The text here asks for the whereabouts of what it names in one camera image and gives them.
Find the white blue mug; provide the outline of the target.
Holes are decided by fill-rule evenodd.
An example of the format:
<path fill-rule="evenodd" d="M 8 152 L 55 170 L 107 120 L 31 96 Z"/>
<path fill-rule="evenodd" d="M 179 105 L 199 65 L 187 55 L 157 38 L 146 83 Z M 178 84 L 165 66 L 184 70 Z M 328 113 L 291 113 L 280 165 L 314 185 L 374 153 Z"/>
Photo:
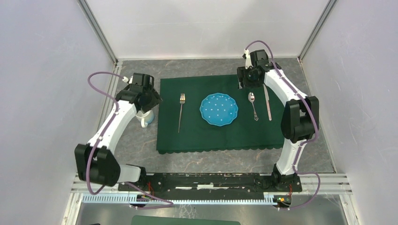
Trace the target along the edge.
<path fill-rule="evenodd" d="M 141 127 L 146 128 L 154 120 L 153 110 L 147 112 L 139 111 L 136 114 L 136 118 L 140 122 Z"/>

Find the silver spoon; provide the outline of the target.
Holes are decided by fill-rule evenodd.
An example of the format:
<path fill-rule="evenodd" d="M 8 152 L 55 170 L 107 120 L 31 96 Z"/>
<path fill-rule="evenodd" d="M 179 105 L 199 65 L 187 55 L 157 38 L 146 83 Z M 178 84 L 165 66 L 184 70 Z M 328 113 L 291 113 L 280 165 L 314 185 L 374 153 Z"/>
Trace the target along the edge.
<path fill-rule="evenodd" d="M 248 100 L 250 101 L 250 103 L 251 103 L 251 105 L 252 105 L 252 107 L 253 107 L 253 116 L 254 116 L 254 120 L 255 120 L 255 121 L 258 121 L 258 120 L 259 120 L 259 117 L 258 117 L 258 115 L 257 115 L 256 109 L 255 109 L 255 106 L 254 106 L 255 95 L 254 95 L 252 92 L 249 92 L 249 93 L 248 93 Z"/>

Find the black handled knife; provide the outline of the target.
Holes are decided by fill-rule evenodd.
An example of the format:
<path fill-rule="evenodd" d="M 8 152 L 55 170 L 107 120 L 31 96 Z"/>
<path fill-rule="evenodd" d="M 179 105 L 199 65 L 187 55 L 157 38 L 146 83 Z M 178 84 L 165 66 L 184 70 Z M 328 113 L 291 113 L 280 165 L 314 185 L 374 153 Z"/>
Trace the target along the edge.
<path fill-rule="evenodd" d="M 265 94 L 265 101 L 266 101 L 268 119 L 269 119 L 269 121 L 271 121 L 272 120 L 272 115 L 271 115 L 271 108 L 270 108 L 270 103 L 269 103 L 269 93 L 268 93 L 267 86 L 265 84 L 263 84 L 263 89 L 264 89 L 264 94 Z"/>

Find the silver fork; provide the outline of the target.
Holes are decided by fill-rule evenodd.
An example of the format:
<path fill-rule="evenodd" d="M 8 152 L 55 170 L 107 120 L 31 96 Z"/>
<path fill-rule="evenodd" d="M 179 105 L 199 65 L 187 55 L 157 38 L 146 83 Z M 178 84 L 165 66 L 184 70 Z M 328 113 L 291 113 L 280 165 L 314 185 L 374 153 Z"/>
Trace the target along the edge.
<path fill-rule="evenodd" d="M 180 132 L 182 110 L 183 110 L 183 105 L 184 105 L 185 101 L 186 101 L 185 94 L 181 93 L 181 95 L 180 95 L 180 112 L 179 112 L 179 120 L 178 120 L 178 132 Z"/>

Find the blue polka dot plate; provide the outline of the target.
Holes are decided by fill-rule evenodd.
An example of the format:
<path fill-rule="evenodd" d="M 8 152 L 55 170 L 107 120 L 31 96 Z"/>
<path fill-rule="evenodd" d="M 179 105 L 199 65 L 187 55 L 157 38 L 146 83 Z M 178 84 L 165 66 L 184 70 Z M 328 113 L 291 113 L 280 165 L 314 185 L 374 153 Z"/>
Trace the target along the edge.
<path fill-rule="evenodd" d="M 231 124 L 238 116 L 238 106 L 228 94 L 214 93 L 205 97 L 199 111 L 208 124 L 222 127 Z"/>

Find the dark green cloth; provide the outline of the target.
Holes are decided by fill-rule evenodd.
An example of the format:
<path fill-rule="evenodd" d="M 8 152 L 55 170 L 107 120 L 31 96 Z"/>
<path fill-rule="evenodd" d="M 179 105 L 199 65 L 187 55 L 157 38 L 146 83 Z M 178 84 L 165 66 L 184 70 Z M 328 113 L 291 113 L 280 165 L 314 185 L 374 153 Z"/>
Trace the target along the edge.
<path fill-rule="evenodd" d="M 248 93 L 255 95 L 259 117 L 254 120 Z M 180 95 L 185 94 L 180 132 Z M 229 125 L 217 127 L 202 119 L 199 107 L 210 94 L 228 94 L 235 99 L 238 116 Z M 283 146 L 281 120 L 284 104 L 268 90 L 272 120 L 269 121 L 263 88 L 238 89 L 236 75 L 162 78 L 156 149 L 160 154 L 211 150 L 279 149 Z"/>

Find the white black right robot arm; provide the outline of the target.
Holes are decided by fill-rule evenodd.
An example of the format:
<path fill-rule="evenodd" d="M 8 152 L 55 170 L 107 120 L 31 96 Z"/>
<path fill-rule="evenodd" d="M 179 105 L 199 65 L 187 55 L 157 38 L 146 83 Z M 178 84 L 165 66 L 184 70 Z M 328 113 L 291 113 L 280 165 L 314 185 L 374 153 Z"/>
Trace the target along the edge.
<path fill-rule="evenodd" d="M 237 68 L 238 87 L 270 88 L 284 104 L 281 131 L 284 143 L 281 155 L 269 179 L 276 191 L 297 184 L 297 164 L 304 147 L 318 135 L 319 100 L 300 91 L 284 74 L 281 67 L 269 59 L 265 50 L 244 50 L 245 66 Z"/>

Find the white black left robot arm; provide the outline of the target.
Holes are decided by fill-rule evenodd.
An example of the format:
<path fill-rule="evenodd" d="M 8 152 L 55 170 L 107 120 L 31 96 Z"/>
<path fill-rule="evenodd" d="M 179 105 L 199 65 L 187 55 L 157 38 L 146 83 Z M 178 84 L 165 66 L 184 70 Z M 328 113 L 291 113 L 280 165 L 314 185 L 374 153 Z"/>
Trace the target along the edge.
<path fill-rule="evenodd" d="M 118 75 L 127 86 L 112 97 L 98 88 L 95 91 L 107 96 L 113 107 L 97 133 L 86 143 L 75 148 L 77 174 L 80 180 L 104 186 L 129 182 L 136 191 L 147 186 L 144 168 L 121 165 L 114 157 L 115 148 L 127 125 L 138 119 L 142 128 L 154 120 L 153 108 L 162 102 L 154 88 L 154 77 L 134 73 L 132 77 Z"/>

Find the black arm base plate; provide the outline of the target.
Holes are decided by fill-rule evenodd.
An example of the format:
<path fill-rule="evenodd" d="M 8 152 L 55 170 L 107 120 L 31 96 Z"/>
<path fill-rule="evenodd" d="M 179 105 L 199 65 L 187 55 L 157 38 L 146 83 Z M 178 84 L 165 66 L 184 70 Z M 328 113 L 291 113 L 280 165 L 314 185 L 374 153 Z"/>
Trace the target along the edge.
<path fill-rule="evenodd" d="M 261 173 L 153 173 L 135 186 L 165 200 L 261 200 L 267 193 L 301 192 L 295 175 L 279 181 Z"/>

